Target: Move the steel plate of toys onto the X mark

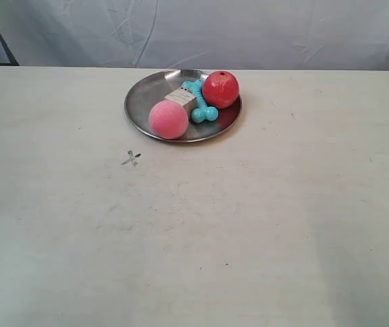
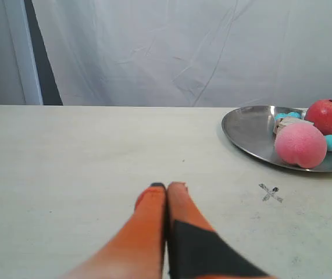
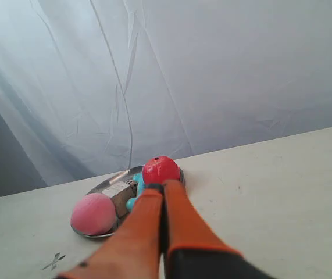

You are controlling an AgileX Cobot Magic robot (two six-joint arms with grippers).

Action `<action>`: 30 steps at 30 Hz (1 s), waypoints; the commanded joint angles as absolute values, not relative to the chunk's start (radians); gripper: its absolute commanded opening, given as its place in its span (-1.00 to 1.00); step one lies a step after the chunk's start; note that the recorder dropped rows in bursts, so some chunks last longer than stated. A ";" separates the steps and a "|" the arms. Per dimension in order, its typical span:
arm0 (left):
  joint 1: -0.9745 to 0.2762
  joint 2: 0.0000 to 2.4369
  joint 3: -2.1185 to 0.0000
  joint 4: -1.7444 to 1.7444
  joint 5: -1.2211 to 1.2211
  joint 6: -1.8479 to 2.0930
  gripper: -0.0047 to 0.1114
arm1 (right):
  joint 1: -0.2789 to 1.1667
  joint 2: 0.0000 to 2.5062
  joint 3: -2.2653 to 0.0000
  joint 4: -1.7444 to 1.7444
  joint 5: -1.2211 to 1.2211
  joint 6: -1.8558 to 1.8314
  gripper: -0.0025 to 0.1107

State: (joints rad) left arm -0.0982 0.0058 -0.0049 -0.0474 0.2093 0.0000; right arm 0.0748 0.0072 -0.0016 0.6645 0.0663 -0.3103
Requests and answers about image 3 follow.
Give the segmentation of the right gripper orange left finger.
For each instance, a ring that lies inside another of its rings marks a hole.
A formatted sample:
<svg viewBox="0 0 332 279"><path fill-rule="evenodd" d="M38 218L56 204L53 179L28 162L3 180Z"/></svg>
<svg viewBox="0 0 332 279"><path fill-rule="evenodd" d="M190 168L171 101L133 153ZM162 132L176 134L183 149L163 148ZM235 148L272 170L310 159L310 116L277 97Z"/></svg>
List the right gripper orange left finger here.
<svg viewBox="0 0 332 279"><path fill-rule="evenodd" d="M116 232L57 278L158 278L163 186L150 184Z"/></svg>

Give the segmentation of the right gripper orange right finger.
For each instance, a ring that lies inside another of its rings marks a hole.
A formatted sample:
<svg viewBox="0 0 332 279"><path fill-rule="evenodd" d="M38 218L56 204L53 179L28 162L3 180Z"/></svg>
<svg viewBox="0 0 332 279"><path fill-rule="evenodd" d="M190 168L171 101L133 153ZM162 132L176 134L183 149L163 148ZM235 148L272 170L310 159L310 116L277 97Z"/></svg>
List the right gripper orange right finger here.
<svg viewBox="0 0 332 279"><path fill-rule="evenodd" d="M272 278L213 232L181 182L168 180L163 190L168 236L166 278Z"/></svg>

